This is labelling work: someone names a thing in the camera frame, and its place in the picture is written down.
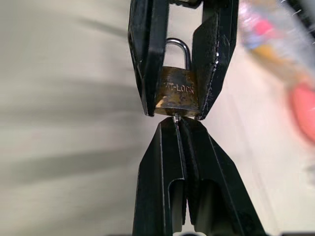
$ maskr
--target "clamp jaw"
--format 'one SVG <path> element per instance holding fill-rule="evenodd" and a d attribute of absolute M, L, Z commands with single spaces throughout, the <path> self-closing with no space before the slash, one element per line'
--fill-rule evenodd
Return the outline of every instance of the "clamp jaw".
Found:
<path fill-rule="evenodd" d="M 128 28 L 138 91 L 144 113 L 154 116 L 161 86 L 169 4 L 197 8 L 202 0 L 132 0 Z M 192 71 L 198 85 L 199 114 L 203 120 L 221 92 L 236 45 L 239 0 L 204 0 L 202 24 L 192 42 Z"/>

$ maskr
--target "black metal jaw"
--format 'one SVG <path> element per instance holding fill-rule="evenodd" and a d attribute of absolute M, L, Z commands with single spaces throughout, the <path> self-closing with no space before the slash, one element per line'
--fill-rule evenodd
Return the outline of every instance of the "black metal jaw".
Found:
<path fill-rule="evenodd" d="M 162 121 L 139 168 L 133 236 L 265 236 L 232 160 L 198 121 Z"/>
<path fill-rule="evenodd" d="M 128 29 L 137 86 L 144 112 L 153 116 L 161 85 L 169 3 L 196 8 L 202 0 L 132 0 Z M 204 119 L 218 97 L 236 45 L 239 0 L 203 0 L 202 24 L 193 34 L 192 71 L 196 74 Z"/>

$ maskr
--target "blurred background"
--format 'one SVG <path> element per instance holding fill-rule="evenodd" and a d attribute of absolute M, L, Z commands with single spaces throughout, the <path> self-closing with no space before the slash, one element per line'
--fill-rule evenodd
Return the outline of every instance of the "blurred background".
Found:
<path fill-rule="evenodd" d="M 237 48 L 203 121 L 271 235 L 315 231 L 315 6 L 296 2 L 241 2 Z M 0 235 L 131 233 L 138 166 L 164 117 L 143 115 L 129 6 L 0 0 Z M 201 7 L 171 6 L 168 36 L 191 45 L 200 23 Z M 182 67 L 181 50 L 167 47 L 164 64 Z"/>

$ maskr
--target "padlock body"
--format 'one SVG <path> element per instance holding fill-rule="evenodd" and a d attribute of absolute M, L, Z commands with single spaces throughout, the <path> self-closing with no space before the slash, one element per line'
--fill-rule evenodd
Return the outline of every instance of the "padlock body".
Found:
<path fill-rule="evenodd" d="M 157 93 L 156 114 L 195 117 L 199 114 L 196 78 L 192 71 L 164 66 Z"/>

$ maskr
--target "black metal bracket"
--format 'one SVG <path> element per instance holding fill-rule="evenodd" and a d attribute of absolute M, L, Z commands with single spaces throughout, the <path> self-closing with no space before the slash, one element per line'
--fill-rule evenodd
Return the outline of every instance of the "black metal bracket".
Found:
<path fill-rule="evenodd" d="M 133 236 L 172 236 L 191 223 L 206 235 L 265 236 L 241 177 L 198 121 L 162 121 L 139 168 Z"/>

